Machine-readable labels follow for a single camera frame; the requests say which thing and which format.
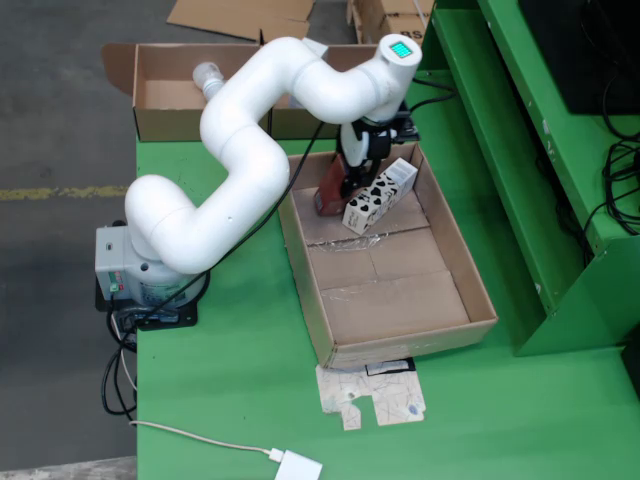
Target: yellow floor line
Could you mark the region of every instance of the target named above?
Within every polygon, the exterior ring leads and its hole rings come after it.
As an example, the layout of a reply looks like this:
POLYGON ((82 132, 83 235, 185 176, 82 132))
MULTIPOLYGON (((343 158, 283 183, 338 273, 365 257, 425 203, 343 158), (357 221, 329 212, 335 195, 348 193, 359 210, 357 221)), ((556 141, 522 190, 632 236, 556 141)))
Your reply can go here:
POLYGON ((13 188, 0 189, 0 202, 18 200, 47 200, 48 198, 93 198, 93 197, 124 197, 126 186, 110 185, 107 187, 84 188, 13 188))

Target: green workbench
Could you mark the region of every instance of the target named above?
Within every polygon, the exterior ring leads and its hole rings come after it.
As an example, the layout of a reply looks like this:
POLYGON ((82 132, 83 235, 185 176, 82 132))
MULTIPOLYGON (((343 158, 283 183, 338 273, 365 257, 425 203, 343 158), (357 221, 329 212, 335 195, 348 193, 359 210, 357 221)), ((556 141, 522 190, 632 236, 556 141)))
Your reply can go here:
MULTIPOLYGON (((514 337, 518 354, 624 341, 639 318, 640 237, 600 209, 587 229, 595 258, 585 267, 583 249, 558 223, 555 194, 536 166, 539 155, 549 157, 584 226, 604 201, 601 171, 617 139, 599 115, 567 110, 518 0, 439 1, 424 49, 423 69, 453 75, 482 152, 476 160, 487 166, 538 293, 542 309, 521 321, 514 337)), ((640 130, 637 115, 613 122, 640 130)), ((621 183, 615 194, 637 187, 635 178, 621 183)), ((640 193, 618 202, 630 213, 639 204, 640 193)))
MULTIPOLYGON (((415 85, 409 104, 439 93, 415 85)), ((481 345, 416 359, 424 422, 378 427, 369 397, 355 402, 361 430, 322 413, 277 218, 212 272, 198 325, 140 333, 139 419, 291 449, 323 463, 323 479, 637 478, 640 406, 619 351, 514 356, 512 335, 544 311, 468 113, 456 98, 415 120, 500 316, 481 345)), ((282 142, 290 154, 306 144, 282 142)), ((165 175, 196 203, 225 175, 200 143, 138 143, 137 160, 139 175, 165 175)), ((272 479, 278 467, 146 427, 137 435, 140 480, 272 479)))

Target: display screen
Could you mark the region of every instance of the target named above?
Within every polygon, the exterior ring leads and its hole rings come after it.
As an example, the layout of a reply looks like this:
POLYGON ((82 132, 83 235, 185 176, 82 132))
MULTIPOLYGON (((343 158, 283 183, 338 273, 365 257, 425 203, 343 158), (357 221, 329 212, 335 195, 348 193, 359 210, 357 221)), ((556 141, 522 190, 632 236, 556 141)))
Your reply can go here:
POLYGON ((393 53, 398 55, 400 58, 408 57, 413 53, 403 42, 394 43, 391 45, 391 50, 393 50, 393 53))

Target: power adapter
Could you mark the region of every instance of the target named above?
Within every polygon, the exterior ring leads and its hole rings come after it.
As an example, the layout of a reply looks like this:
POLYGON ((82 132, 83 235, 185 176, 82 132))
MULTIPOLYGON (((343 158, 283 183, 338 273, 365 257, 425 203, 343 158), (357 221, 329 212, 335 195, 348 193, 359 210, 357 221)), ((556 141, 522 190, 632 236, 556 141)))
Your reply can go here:
POLYGON ((322 464, 287 450, 272 448, 269 459, 280 463, 275 480, 318 480, 322 464))

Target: black monitor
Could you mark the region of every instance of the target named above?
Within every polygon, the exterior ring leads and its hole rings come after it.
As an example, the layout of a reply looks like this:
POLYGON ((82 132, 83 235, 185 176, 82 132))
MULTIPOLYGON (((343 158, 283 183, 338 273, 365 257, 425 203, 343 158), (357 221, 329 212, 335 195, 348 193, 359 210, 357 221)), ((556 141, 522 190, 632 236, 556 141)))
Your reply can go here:
POLYGON ((572 113, 640 113, 640 1, 519 0, 572 113))

